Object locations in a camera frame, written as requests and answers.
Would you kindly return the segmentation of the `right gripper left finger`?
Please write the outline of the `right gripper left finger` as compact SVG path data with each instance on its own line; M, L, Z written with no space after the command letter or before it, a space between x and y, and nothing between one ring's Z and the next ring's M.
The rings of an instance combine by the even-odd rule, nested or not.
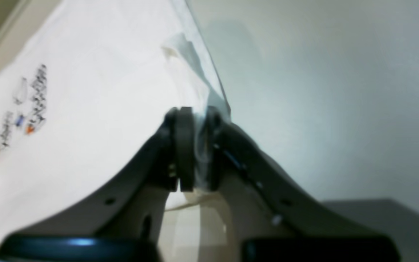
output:
M162 125L112 179L71 207L10 234L0 262L161 262L157 241L170 192L193 187L190 107Z

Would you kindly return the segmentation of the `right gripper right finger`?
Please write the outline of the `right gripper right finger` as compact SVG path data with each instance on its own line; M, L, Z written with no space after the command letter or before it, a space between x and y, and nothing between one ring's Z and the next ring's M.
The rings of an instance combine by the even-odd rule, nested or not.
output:
M241 262L399 262L394 241L314 200L215 107L205 116L205 188L232 214Z

